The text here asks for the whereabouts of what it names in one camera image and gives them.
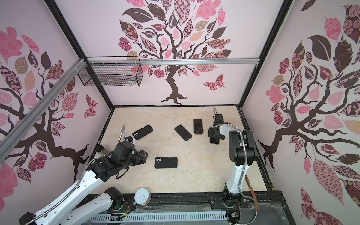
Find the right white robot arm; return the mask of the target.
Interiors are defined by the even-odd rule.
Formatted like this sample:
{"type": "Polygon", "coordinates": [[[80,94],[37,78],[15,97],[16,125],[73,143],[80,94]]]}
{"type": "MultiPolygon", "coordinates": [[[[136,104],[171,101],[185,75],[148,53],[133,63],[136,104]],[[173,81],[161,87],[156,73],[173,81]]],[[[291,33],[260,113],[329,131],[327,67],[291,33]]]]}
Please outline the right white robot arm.
{"type": "Polygon", "coordinates": [[[251,130],[241,130],[235,125],[226,123],[223,115],[215,113],[213,125],[208,130],[208,138],[213,144],[228,140],[228,155],[232,162],[230,177],[223,189],[224,202],[243,200],[242,186],[246,173],[258,158],[255,138],[251,130]]]}

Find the black smartphone with silver frame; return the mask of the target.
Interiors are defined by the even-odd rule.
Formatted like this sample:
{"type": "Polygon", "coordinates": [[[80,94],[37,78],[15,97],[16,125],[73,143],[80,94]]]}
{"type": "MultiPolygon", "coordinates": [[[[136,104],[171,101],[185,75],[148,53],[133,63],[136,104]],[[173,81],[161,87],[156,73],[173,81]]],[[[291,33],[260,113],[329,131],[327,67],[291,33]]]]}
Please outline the black smartphone with silver frame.
{"type": "Polygon", "coordinates": [[[202,119],[194,119],[194,134],[203,134],[203,121],[202,119]]]}

